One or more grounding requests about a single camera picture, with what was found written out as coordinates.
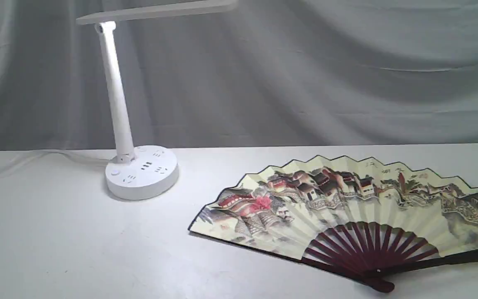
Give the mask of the painted folding paper fan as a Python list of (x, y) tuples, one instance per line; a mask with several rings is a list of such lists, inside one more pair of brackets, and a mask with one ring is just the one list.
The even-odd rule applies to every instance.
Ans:
[(402, 162), (317, 155), (245, 174), (188, 230), (390, 293), (389, 276), (478, 262), (478, 187)]

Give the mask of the white desk lamp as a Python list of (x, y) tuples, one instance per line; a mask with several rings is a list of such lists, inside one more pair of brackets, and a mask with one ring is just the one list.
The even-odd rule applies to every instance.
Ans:
[(126, 201), (150, 199), (169, 190), (179, 178), (178, 159), (170, 149), (157, 145), (134, 145), (114, 40), (117, 23), (227, 12), (237, 4), (236, 0), (174, 2), (96, 12), (76, 19), (78, 25), (93, 25), (100, 41), (117, 152), (105, 168), (105, 181), (109, 191), (117, 198)]

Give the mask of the grey backdrop curtain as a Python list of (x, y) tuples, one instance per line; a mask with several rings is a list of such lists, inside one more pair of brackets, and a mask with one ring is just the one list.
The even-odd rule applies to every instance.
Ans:
[[(165, 0), (0, 0), (0, 151), (114, 148), (98, 34)], [(241, 0), (118, 22), (134, 143), (478, 143), (478, 0)]]

